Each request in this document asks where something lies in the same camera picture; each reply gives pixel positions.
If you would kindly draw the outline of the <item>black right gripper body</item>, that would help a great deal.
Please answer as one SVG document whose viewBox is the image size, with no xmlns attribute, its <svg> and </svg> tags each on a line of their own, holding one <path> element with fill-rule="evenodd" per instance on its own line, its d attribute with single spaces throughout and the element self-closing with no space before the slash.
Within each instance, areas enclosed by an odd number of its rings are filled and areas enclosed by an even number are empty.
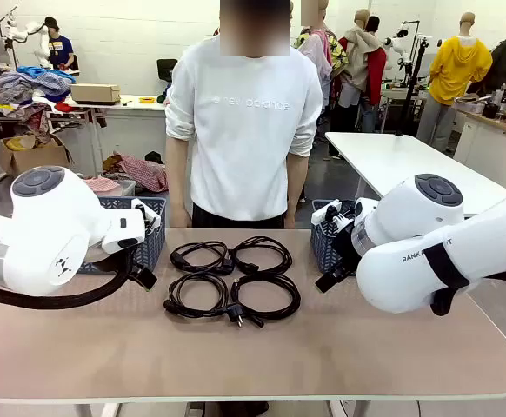
<svg viewBox="0 0 506 417">
<path fill-rule="evenodd" d="M 348 219 L 343 227 L 337 232 L 332 242 L 332 248 L 340 256 L 341 261 L 337 263 L 333 275 L 336 278 L 347 278 L 356 272 L 360 255 L 352 243 L 352 231 L 354 220 Z"/>
</svg>

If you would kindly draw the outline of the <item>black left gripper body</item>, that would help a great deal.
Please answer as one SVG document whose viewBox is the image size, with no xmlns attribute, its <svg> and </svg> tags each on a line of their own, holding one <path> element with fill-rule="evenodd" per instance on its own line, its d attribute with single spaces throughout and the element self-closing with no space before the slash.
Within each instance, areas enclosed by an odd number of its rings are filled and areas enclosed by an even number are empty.
<svg viewBox="0 0 506 417">
<path fill-rule="evenodd" d="M 131 255 L 130 272 L 138 273 L 149 268 L 149 256 L 142 246 L 135 246 L 129 249 Z"/>
</svg>

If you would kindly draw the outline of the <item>person's right hand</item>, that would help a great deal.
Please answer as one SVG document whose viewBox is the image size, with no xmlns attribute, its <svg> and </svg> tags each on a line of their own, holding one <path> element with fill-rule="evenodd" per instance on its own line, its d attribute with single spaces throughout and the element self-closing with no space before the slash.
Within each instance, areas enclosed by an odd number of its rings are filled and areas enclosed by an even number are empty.
<svg viewBox="0 0 506 417">
<path fill-rule="evenodd" d="M 172 228 L 190 228 L 192 226 L 190 213 L 184 205 L 170 203 L 169 224 Z"/>
</svg>

